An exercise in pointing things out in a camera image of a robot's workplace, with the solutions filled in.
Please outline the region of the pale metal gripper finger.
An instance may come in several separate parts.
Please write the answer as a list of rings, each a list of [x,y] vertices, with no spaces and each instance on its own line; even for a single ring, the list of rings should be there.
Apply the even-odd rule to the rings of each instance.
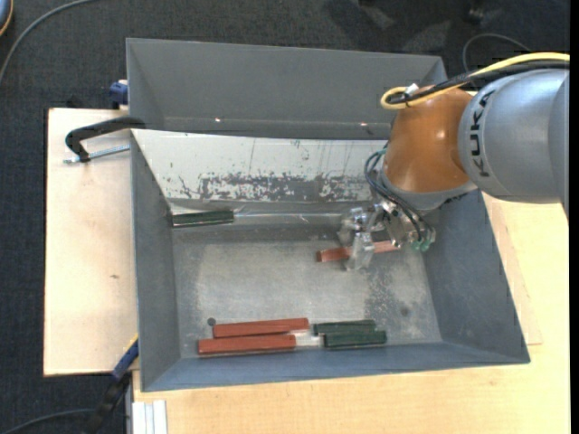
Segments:
[[[353,245],[355,240],[361,240],[364,245],[372,242],[370,231],[370,212],[362,207],[356,207],[346,212],[337,232],[342,245]]]
[[[375,252],[374,242],[368,232],[359,232],[355,235],[351,251],[345,266],[348,270],[359,270],[368,267]]]

